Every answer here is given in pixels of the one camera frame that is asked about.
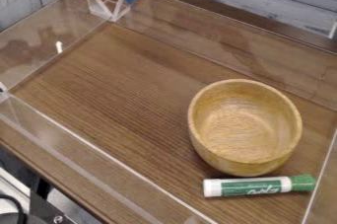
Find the brown wooden bowl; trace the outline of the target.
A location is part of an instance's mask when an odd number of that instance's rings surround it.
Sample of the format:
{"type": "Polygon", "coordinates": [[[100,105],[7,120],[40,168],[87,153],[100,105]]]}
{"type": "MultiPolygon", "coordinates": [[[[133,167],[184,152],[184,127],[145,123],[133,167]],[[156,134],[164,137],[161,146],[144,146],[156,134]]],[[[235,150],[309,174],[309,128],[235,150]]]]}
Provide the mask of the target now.
{"type": "Polygon", "coordinates": [[[289,159],[303,135],[303,119],[289,97],[271,85],[229,79],[207,85],[187,113],[192,146],[219,171],[257,177],[289,159]]]}

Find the green white dry-erase marker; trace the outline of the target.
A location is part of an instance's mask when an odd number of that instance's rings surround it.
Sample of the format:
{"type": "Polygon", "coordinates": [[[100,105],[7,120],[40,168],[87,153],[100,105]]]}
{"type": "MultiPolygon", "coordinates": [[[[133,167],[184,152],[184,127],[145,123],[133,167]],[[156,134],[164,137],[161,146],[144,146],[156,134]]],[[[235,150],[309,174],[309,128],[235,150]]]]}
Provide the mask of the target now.
{"type": "Polygon", "coordinates": [[[205,197],[313,191],[316,178],[311,175],[251,179],[207,179],[203,181],[205,197]]]}

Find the clear acrylic tray wall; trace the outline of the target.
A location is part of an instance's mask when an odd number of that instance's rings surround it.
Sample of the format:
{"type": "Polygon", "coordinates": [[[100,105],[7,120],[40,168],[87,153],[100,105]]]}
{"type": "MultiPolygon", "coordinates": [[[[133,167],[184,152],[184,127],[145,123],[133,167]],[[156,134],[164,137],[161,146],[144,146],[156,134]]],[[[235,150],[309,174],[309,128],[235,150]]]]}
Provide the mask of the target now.
{"type": "Polygon", "coordinates": [[[337,224],[337,41],[211,0],[56,0],[0,32],[0,146],[108,224],[337,224]],[[312,193],[205,198],[187,111],[244,78],[293,101],[312,193]]]}

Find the black metal table frame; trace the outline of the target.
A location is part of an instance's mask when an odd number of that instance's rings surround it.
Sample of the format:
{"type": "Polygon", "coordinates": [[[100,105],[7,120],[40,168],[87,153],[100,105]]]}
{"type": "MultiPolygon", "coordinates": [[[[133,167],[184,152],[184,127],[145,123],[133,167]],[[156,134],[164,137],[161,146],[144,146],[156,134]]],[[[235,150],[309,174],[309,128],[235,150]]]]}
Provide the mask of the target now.
{"type": "Polygon", "coordinates": [[[35,178],[31,185],[28,224],[76,224],[48,201],[51,184],[35,178]]]}

